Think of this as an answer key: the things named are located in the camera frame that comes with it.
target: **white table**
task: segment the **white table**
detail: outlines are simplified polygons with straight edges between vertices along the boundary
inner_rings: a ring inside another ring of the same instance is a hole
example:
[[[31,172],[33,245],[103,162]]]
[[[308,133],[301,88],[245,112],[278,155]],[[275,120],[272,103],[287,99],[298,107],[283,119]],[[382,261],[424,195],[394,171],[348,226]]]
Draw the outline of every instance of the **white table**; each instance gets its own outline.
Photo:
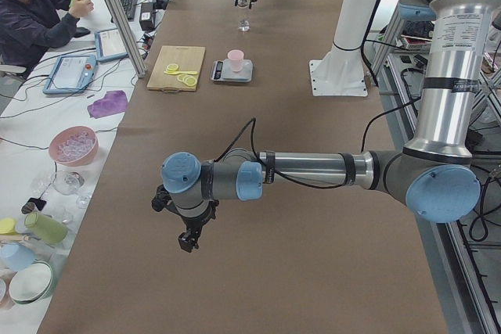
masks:
[[[91,31],[99,31],[114,27],[110,22],[110,14],[103,0],[93,0],[96,11],[92,16],[82,19],[79,26],[87,27]],[[136,10],[134,21],[130,22],[133,33],[138,37],[142,35],[139,27],[139,7]],[[94,47],[94,36],[74,39],[63,48],[50,51],[45,58],[68,53],[83,48]],[[91,54],[92,51],[79,52]],[[41,63],[32,73],[33,76],[49,74],[56,59]],[[0,137],[24,145],[36,145],[46,148],[53,137],[62,130],[76,125],[85,125],[95,131],[112,130],[118,126],[123,113],[115,114],[100,119],[89,116],[87,106],[97,99],[101,99],[107,91],[122,90],[130,100],[136,81],[135,71],[129,59],[123,59],[99,64],[88,90],[72,96],[52,96],[42,92],[44,81],[41,78],[29,80],[17,92],[16,99],[25,99],[20,102],[15,99],[7,106],[0,118]],[[27,110],[48,107],[20,114]],[[65,167],[58,165],[58,171],[76,171],[85,180],[80,192],[92,193],[108,153],[115,139],[115,131],[98,133],[99,151],[96,158],[87,166]],[[30,197],[40,195],[40,182],[47,180],[55,171],[55,164],[49,157],[48,150],[32,149],[14,145],[0,140],[0,197],[3,203],[0,206],[0,219],[4,217],[21,217],[21,207]],[[63,196],[53,188],[49,188],[43,195],[47,205],[42,213],[51,214],[56,219],[67,212],[73,214],[73,221],[68,224],[70,230],[77,234],[80,223],[85,215],[85,210],[76,206],[77,195]],[[63,271],[64,262],[70,248],[43,250],[49,263],[54,267],[56,275]],[[2,269],[0,276],[10,273]],[[50,297],[27,305],[16,305],[7,311],[0,311],[0,332],[16,334],[36,333],[50,303]]]

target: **digital scale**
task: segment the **digital scale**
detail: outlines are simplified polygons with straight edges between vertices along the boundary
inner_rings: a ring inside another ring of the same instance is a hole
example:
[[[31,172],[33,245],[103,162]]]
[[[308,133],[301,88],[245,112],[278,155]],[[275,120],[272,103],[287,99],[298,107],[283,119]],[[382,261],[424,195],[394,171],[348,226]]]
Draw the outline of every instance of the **digital scale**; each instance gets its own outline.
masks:
[[[45,94],[81,92],[92,81],[97,59],[94,55],[68,55],[57,58],[43,88]]]
[[[222,82],[249,82],[252,80],[252,62],[248,59],[243,60],[243,68],[240,72],[233,72],[229,65],[229,60],[216,60],[212,65],[211,80]]]

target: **man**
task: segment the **man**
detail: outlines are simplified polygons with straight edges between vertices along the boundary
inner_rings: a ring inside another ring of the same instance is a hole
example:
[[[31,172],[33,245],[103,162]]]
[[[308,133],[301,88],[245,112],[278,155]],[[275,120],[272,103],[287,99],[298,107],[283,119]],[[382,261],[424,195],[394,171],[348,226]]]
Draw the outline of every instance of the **man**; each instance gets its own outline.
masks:
[[[60,19],[56,10],[68,13]],[[77,22],[94,9],[90,0],[0,0],[0,55],[29,73],[49,48],[67,44]]]

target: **cutting board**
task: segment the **cutting board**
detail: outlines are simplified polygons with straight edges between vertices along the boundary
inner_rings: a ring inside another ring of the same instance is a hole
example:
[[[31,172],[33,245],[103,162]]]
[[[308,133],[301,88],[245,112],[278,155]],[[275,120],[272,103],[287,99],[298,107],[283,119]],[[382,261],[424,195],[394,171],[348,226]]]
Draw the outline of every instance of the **cutting board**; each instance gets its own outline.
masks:
[[[198,74],[192,75],[198,80],[200,76],[200,69],[202,68],[202,62],[204,61],[204,55],[205,47],[162,46],[146,87],[149,90],[173,92],[196,91],[198,84],[192,87],[187,86],[186,84],[178,81],[177,76],[165,74],[164,71],[167,69],[167,65],[176,63],[179,65],[179,70],[195,70],[198,72]]]

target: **pink bowl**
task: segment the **pink bowl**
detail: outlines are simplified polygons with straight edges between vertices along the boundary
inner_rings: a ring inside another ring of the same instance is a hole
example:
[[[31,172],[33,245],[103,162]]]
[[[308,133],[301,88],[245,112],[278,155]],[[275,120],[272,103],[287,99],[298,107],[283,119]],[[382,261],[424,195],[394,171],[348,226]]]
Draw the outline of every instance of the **pink bowl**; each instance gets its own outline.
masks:
[[[75,160],[60,160],[58,155],[59,146],[64,145],[66,141],[71,138],[71,136],[79,136],[79,134],[84,131],[87,132],[89,138],[94,140],[92,148],[86,154],[79,156]],[[96,156],[98,149],[99,143],[97,141],[96,133],[89,127],[77,126],[65,129],[51,141],[49,145],[49,155],[57,163],[63,164],[64,166],[75,167],[91,163]]]

